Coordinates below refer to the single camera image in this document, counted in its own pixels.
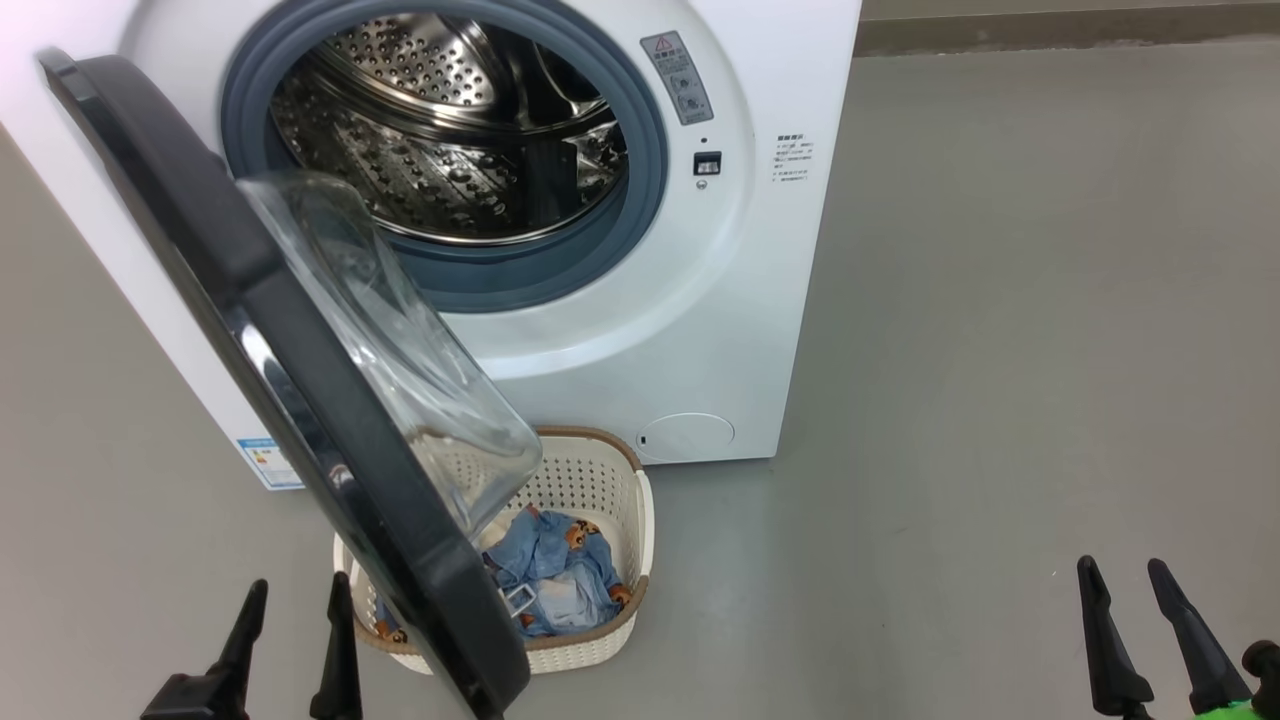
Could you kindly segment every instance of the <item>blue and white sticker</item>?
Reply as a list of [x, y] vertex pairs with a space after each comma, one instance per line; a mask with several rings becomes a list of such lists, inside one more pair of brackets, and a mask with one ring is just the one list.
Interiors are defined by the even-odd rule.
[[274, 439], [269, 437], [241, 438], [236, 441], [236, 445], [241, 447], [241, 452], [244, 454], [266, 489], [298, 489], [302, 487], [302, 480], [293, 471], [293, 465], [289, 465], [284, 454], [280, 452], [280, 446], [275, 445]]

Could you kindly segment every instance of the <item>laundry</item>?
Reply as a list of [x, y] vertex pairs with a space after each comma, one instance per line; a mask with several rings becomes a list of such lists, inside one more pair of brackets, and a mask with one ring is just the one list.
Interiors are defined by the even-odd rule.
[[532, 602], [515, 615], [526, 637], [598, 628], [631, 601], [600, 529], [562, 512], [526, 506], [484, 560], [503, 594], [532, 591]]

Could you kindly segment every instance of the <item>stainless steel drum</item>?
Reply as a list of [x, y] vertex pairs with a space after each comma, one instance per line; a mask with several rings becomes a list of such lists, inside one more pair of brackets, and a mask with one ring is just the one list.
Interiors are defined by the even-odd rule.
[[379, 223], [451, 245], [547, 237], [625, 177], [626, 142], [577, 70], [502, 28], [429, 13], [311, 50], [271, 114], [294, 158], [353, 184]]

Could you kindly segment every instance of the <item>floor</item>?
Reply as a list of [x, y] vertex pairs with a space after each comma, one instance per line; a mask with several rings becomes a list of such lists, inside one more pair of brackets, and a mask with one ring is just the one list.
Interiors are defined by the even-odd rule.
[[[1098, 557], [1189, 715], [1161, 556], [1238, 656], [1276, 633], [1280, 45], [860, 60], [782, 450], [659, 468], [636, 634], [516, 719], [1088, 717]], [[329, 529], [268, 495], [0, 143], [0, 697], [136, 716], [271, 582], [248, 708], [305, 717]], [[370, 719], [461, 717], [361, 656]]]

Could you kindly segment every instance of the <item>white plastic basket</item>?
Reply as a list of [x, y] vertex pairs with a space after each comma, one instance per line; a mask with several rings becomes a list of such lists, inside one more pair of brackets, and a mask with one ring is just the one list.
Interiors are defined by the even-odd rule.
[[[653, 566], [653, 493], [640, 460], [621, 439], [589, 428], [540, 428], [543, 465], [529, 484], [507, 503], [506, 510], [481, 536], [481, 544], [502, 538], [511, 518], [526, 505], [558, 510], [590, 520], [613, 551], [613, 565], [631, 588], [631, 602], [608, 624], [576, 635], [538, 638], [525, 642], [529, 665], [535, 674], [558, 673], [598, 665], [626, 644], [636, 614], [649, 587]], [[397, 662], [426, 675], [431, 669], [411, 644], [384, 641], [374, 633], [376, 591], [337, 536], [333, 541], [335, 571], [351, 577], [356, 637], [389, 653]]]

